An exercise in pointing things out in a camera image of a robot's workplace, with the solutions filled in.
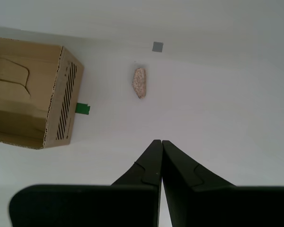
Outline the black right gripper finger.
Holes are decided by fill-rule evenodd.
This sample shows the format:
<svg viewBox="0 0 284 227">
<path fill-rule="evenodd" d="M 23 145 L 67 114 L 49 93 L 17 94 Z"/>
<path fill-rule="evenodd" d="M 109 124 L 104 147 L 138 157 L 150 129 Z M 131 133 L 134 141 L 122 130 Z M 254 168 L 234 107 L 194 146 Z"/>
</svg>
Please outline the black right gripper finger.
<svg viewBox="0 0 284 227">
<path fill-rule="evenodd" d="M 9 202 L 14 227 L 156 227 L 161 141 L 154 140 L 111 185 L 32 185 Z"/>
<path fill-rule="evenodd" d="M 284 187 L 235 186 L 168 140 L 162 178 L 174 227 L 284 227 Z"/>
</svg>

